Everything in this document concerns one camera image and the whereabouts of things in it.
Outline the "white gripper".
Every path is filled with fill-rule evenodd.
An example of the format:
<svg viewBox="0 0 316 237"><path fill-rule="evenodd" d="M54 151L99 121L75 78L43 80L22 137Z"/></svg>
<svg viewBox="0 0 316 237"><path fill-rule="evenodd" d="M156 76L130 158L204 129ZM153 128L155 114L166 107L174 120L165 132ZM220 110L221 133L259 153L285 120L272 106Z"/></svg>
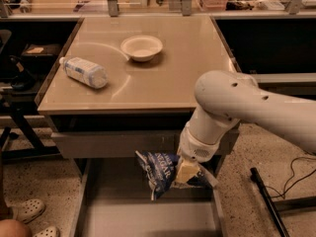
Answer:
<svg viewBox="0 0 316 237"><path fill-rule="evenodd" d="M199 172L198 163L209 161L220 142L220 127L214 121L188 121L181 132L175 182L184 184Z"/></svg>

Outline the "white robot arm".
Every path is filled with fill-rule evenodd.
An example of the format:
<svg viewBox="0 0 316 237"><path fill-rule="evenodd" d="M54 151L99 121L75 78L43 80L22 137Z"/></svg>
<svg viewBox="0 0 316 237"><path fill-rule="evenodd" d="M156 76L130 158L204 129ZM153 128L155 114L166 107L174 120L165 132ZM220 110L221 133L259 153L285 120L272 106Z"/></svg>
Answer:
<svg viewBox="0 0 316 237"><path fill-rule="evenodd" d="M316 152L316 102L271 93L250 75L223 70L202 74L195 85L197 107L180 137L180 161L209 161L222 137L239 121L252 122L301 149Z"/></svg>

